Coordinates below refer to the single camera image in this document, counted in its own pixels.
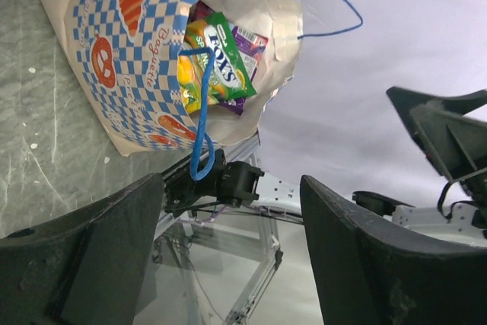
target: green snack packet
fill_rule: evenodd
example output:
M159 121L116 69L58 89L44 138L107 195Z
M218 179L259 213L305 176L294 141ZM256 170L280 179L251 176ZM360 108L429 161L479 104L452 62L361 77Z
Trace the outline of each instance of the green snack packet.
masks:
M256 94L234 36L222 13L213 13L188 24L184 41L184 49L210 47L215 53L215 64L209 81L208 105ZM202 76L208 61L209 55L204 53L179 57L178 81L188 113L201 108Z

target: paper bag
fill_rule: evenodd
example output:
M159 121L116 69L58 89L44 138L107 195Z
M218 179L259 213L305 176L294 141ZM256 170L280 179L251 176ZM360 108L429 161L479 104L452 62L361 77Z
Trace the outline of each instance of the paper bag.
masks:
M41 0L66 57L120 154L191 148L198 116L186 112L177 58L198 0ZM206 132L233 145L257 130L266 104L293 75L301 48L297 0L203 0L269 39L242 116L208 111Z

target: snack packet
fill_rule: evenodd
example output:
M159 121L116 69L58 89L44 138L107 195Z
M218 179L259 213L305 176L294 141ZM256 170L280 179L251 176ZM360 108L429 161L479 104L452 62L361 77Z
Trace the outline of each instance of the snack packet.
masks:
M208 17L212 13L214 13L213 9L202 1L198 1L192 9L190 18L197 21L198 19ZM240 52L240 57L245 65L250 81L252 82L256 76L257 67L259 66L269 40L264 36L249 32L230 22L228 22L228 26L231 29L235 43ZM245 100L245 97L241 97L233 100L224 100L219 104L232 112L241 115L244 112Z
M222 13L213 13L188 24L184 41L182 49L208 46L215 52L215 64L210 75L208 105L256 94L228 22ZM202 76L208 61L209 56L204 53L179 56L177 77L182 90L183 104L188 113L201 108Z

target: bag handle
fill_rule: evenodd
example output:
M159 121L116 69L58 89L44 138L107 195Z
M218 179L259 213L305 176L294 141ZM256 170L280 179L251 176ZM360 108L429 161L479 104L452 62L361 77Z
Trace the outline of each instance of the bag handle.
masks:
M209 54L209 61L206 65L205 71L201 81L201 112L199 114L198 129L196 131L195 144L193 152L191 153L191 160L189 161L189 174L194 181L203 179L208 175L215 163L215 146L213 141L206 133L206 119L208 115L208 90L210 85L210 74L212 73L213 65L215 64L215 53L209 47L201 47L199 49L185 49L180 52L183 56L199 55L202 53ZM203 139L208 144L208 162L205 167L198 171L199 158L203 150Z
M359 19L358 24L356 24L353 27L344 28L342 30L335 30L335 31L329 32L329 33L304 33L304 34L301 34L300 36L298 36L298 40L302 40L303 38L306 38L306 37L327 37L327 36L335 36L337 34L347 33L347 32L350 32L351 30L356 30L357 28L362 27L362 25L364 24L364 18L362 18L362 16L360 15L360 13L358 13L357 9L355 9L355 7L352 5L351 2L349 2L348 0L342 0L342 1L344 1L348 5L348 7L353 10L353 12L355 13L355 15L358 17L358 19Z

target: gray table surface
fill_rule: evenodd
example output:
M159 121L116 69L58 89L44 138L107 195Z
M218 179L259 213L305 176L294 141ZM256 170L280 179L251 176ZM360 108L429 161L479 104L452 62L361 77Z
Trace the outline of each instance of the gray table surface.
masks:
M0 0L0 9L0 237L95 202L189 154L120 156L40 1Z

